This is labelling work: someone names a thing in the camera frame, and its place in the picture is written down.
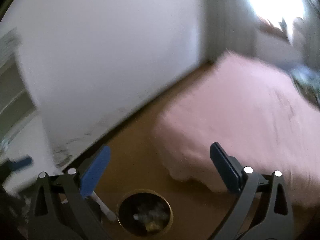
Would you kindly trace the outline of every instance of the wooden floor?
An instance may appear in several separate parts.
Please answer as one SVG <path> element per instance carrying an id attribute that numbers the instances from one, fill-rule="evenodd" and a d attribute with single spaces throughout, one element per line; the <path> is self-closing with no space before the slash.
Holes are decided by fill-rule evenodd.
<path id="1" fill-rule="evenodd" d="M 213 193 L 199 182 L 173 180 L 160 163 L 150 141 L 150 130 L 157 114 L 190 84 L 199 82 L 210 68 L 209 65 L 203 65 L 191 73 L 139 111 L 113 138 L 105 141 L 111 147 L 112 156 L 95 192 L 114 212 L 124 195 L 134 190 L 148 189 L 162 195 L 170 204 L 174 218 L 170 230 L 159 237 L 161 239 L 207 239 L 234 201 L 232 195 Z M 299 232 L 310 220 L 311 213 L 301 208 L 295 208 L 294 211 L 296 231 Z M 104 225 L 115 240 L 138 239 L 122 229 L 118 222 L 105 220 Z"/>

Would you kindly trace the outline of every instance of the white wall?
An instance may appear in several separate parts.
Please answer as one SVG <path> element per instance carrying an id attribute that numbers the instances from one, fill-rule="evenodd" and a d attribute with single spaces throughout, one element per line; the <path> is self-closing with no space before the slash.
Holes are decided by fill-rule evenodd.
<path id="1" fill-rule="evenodd" d="M 213 62 L 226 49 L 253 56 L 256 15 L 248 0 L 207 0 L 208 56 Z"/>
<path id="2" fill-rule="evenodd" d="M 14 0 L 20 68 L 60 163 L 204 59 L 204 0 Z"/>
<path id="3" fill-rule="evenodd" d="M 290 62 L 303 64 L 301 51 L 296 50 L 289 42 L 258 29 L 256 30 L 255 56 L 279 67 Z"/>

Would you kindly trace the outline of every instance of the mattress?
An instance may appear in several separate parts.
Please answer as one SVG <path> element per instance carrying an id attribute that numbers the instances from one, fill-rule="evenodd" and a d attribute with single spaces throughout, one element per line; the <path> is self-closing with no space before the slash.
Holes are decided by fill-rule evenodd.
<path id="1" fill-rule="evenodd" d="M 174 179 L 226 191 L 209 156 L 217 141 L 243 166 L 262 174 L 280 170 L 292 203 L 304 207 L 320 202 L 319 137 L 319 110 L 286 73 L 230 51 L 159 114 L 152 130 Z"/>

